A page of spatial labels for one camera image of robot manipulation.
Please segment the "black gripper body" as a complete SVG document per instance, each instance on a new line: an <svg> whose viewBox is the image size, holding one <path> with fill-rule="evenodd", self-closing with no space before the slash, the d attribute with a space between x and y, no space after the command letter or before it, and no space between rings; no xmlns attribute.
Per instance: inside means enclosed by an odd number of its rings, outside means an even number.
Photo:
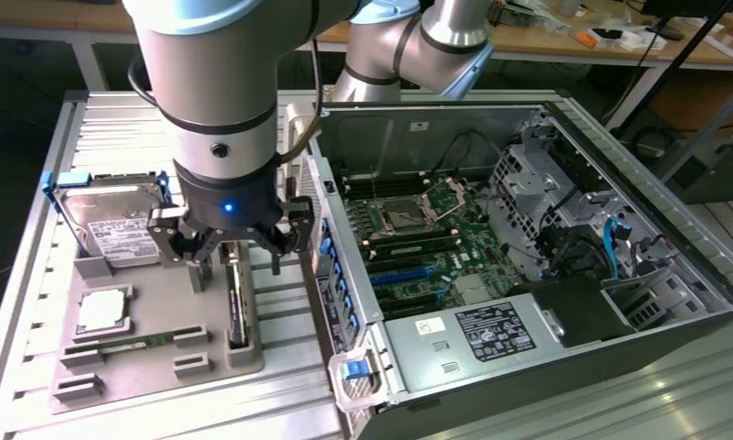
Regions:
<svg viewBox="0 0 733 440"><path fill-rule="evenodd" d="M198 176L178 161L174 168L186 205L184 222L196 231L220 229L275 232L284 212L277 196L276 178L280 156L253 172L233 179Z"/></svg>

